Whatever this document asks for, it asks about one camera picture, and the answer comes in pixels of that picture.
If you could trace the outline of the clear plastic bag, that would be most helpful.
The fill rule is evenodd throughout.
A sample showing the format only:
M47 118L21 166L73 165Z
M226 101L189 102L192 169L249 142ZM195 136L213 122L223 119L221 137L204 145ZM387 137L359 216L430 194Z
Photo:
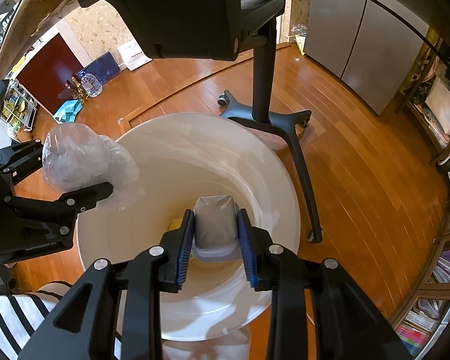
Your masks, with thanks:
M43 177L54 189L71 192L108 182L113 192L99 210L124 210L144 195L140 170L128 150L85 124L58 124L43 144Z

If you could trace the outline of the silver foil packet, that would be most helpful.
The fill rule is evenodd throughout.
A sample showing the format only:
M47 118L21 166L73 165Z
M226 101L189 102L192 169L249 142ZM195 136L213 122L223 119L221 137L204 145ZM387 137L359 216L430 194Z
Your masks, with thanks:
M199 197L193 207L195 235L193 257L206 263L241 258L237 205L232 196Z

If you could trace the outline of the white trash bin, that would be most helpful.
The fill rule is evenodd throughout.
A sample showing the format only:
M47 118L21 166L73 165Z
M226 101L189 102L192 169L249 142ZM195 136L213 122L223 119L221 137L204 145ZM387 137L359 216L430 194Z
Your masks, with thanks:
M271 303L270 252L298 248L300 210L277 155L236 122L178 113L125 133L139 168L124 209L78 219L86 276L110 293L123 344L204 341L242 328Z

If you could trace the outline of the wooden bookshelf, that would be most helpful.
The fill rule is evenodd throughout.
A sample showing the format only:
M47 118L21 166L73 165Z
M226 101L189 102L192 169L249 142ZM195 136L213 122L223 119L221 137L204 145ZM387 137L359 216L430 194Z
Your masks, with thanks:
M431 257L392 327L413 359L425 359L450 324L450 203Z

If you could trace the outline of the striped clothing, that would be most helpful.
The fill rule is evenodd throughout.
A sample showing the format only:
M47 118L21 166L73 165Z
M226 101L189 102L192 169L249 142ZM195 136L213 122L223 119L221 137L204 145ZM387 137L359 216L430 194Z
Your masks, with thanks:
M0 359L17 359L71 284L52 281L36 292L0 295Z

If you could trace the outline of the yellow cartoon wrapper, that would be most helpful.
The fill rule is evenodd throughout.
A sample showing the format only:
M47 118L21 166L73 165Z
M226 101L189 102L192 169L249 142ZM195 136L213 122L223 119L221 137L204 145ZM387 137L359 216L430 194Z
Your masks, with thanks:
M180 228L181 224L182 224L182 219L174 219L174 220L170 223L170 225L169 225L169 227L167 228L167 230L168 230L168 231L176 230L176 229Z

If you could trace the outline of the round wooden table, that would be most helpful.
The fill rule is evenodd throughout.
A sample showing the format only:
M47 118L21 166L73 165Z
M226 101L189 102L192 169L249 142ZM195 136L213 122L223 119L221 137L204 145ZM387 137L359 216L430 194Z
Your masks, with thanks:
M0 45L0 80L38 38L78 5L79 0L20 0Z

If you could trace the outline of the silver refrigerator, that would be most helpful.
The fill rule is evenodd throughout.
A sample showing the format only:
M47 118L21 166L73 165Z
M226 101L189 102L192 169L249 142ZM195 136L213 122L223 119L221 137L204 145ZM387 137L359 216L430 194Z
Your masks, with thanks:
M396 0L311 0L305 53L379 115L410 71L428 30Z

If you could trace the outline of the black table pedestal base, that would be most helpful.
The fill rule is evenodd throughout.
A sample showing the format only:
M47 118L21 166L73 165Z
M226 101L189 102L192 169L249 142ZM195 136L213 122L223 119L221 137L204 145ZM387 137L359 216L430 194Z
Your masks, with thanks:
M79 0L88 8L99 0ZM247 106L230 91L218 97L221 116L286 141L310 217L307 239L320 243L323 231L311 178L296 127L308 125L311 111L281 114L270 109L275 72L276 20L285 0L105 0L119 13L151 59L235 61L253 53L253 98Z

